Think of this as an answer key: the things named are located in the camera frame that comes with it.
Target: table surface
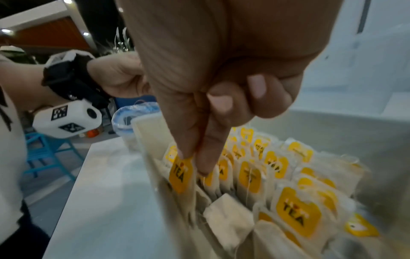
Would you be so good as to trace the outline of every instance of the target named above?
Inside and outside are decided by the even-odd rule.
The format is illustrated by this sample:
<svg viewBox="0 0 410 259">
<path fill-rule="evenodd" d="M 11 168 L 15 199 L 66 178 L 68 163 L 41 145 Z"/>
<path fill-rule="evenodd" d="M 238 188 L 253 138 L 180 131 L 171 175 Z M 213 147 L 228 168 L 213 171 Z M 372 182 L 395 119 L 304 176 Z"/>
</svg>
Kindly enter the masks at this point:
<svg viewBox="0 0 410 259">
<path fill-rule="evenodd" d="M 44 259 L 174 258 L 138 152 L 121 138 L 91 145 Z"/>
</svg>

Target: black wrist strap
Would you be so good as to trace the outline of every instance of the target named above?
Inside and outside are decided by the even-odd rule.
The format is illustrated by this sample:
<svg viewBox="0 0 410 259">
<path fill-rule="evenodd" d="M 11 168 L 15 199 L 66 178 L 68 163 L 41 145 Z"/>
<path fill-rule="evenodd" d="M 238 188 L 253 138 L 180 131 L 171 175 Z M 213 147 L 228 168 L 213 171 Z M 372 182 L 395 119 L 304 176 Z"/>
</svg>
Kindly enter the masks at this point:
<svg viewBox="0 0 410 259">
<path fill-rule="evenodd" d="M 97 109 L 108 107 L 110 96 L 90 77 L 87 63 L 91 57 L 77 55 L 70 62 L 61 62 L 44 69 L 43 86 L 66 100 L 86 99 Z"/>
</svg>

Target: floor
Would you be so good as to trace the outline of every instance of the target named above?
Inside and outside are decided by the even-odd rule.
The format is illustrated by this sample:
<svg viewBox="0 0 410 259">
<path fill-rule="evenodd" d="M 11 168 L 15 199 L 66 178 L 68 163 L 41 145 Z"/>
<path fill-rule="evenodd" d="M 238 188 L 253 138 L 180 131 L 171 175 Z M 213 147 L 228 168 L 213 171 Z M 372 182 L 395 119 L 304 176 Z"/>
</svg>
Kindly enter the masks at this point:
<svg viewBox="0 0 410 259">
<path fill-rule="evenodd" d="M 109 129 L 105 129 L 105 132 L 94 138 L 75 137 L 71 142 L 85 158 L 91 144 L 118 137 L 116 134 L 108 134 L 108 131 Z M 58 153 L 57 157 L 68 171 L 75 176 L 78 175 L 82 161 L 72 151 Z M 21 189 L 33 222 L 50 236 L 73 186 L 74 182 L 56 168 L 39 172 L 37 178 L 32 174 L 23 175 Z"/>
</svg>

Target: wrist-mounted device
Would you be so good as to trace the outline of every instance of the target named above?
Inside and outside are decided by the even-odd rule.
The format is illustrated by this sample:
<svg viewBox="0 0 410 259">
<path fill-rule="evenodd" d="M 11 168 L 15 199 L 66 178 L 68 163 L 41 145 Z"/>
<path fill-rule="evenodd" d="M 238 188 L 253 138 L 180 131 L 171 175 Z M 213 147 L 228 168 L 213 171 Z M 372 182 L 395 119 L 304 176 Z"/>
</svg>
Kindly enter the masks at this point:
<svg viewBox="0 0 410 259">
<path fill-rule="evenodd" d="M 94 56 L 86 51 L 70 50 L 52 55 L 43 71 L 43 86 L 66 100 L 86 99 L 95 108 L 108 107 L 110 96 L 90 77 L 87 63 Z"/>
</svg>

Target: white device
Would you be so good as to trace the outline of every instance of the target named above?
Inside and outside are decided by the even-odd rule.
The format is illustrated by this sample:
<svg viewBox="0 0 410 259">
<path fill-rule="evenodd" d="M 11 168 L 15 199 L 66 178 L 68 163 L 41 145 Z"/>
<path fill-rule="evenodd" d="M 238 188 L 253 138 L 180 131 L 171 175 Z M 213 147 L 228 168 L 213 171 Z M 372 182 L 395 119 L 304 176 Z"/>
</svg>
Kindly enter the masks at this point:
<svg viewBox="0 0 410 259">
<path fill-rule="evenodd" d="M 37 113 L 33 128 L 47 136 L 69 138 L 101 125 L 101 112 L 91 103 L 76 100 Z"/>
</svg>

